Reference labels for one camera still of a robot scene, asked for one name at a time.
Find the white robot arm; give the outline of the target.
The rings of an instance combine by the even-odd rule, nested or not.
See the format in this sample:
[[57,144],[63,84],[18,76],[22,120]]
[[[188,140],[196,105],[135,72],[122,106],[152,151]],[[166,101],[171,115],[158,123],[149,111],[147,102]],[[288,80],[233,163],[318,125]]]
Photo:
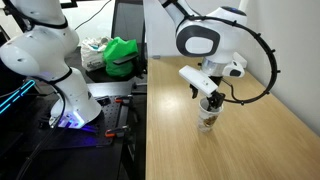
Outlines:
[[[60,93],[51,110],[50,124],[80,129],[94,120],[101,106],[91,96],[80,71],[65,63],[65,56],[79,43],[69,27],[59,0],[2,0],[10,13],[31,24],[31,29],[1,46],[1,61],[10,70],[48,82]],[[196,70],[179,70],[191,86],[207,98],[218,95],[215,77],[244,75],[243,67],[231,59],[239,45],[239,28],[247,23],[245,12],[222,6],[206,16],[193,10],[186,0],[157,0],[172,18],[176,47],[187,57],[201,57]]]

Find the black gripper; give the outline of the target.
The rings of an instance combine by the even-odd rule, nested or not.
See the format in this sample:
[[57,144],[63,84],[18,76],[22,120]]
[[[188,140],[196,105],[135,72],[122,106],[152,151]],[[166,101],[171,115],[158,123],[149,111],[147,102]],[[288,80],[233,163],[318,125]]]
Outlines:
[[195,99],[198,93],[203,94],[207,98],[207,111],[218,108],[225,98],[224,94],[218,92],[218,86],[208,77],[191,82],[189,87],[192,91],[192,99]]

